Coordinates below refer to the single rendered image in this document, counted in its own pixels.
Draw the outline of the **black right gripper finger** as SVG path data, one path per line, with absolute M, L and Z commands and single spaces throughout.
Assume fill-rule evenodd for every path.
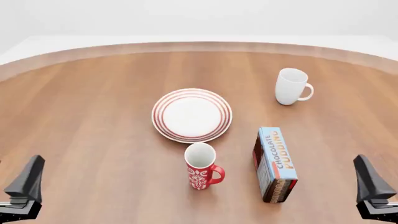
M 357 202 L 387 200 L 397 192 L 377 173 L 369 159 L 359 154 L 353 160 L 357 179 Z

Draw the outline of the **chocolate pudding box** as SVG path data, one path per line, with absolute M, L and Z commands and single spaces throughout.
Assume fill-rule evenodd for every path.
M 252 156 L 262 201 L 285 202 L 298 175 L 280 128 L 259 128 Z

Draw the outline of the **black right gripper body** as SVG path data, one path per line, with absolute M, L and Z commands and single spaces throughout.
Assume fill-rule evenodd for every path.
M 357 199 L 356 205 L 363 220 L 398 222 L 398 202 L 388 199 Z

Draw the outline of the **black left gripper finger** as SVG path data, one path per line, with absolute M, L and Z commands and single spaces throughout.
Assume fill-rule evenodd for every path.
M 42 156 L 32 156 L 21 173 L 4 189 L 12 203 L 42 203 L 41 182 L 44 164 L 45 159 Z

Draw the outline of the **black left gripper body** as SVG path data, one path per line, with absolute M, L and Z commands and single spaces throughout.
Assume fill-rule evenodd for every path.
M 41 203 L 34 200 L 23 202 L 0 202 L 0 221 L 35 220 L 42 208 Z

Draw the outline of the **white plate with red rings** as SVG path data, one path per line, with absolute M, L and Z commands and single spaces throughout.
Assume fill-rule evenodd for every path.
M 151 119 L 165 138 L 190 144 L 220 137 L 230 127 L 233 112 L 222 96 L 187 88 L 162 96 L 152 109 Z

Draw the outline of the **red mug with white pattern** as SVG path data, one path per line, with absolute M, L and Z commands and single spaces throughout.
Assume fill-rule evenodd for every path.
M 195 190 L 205 190 L 225 178 L 222 167 L 215 165 L 216 151 L 207 143 L 194 143 L 184 152 L 190 185 Z

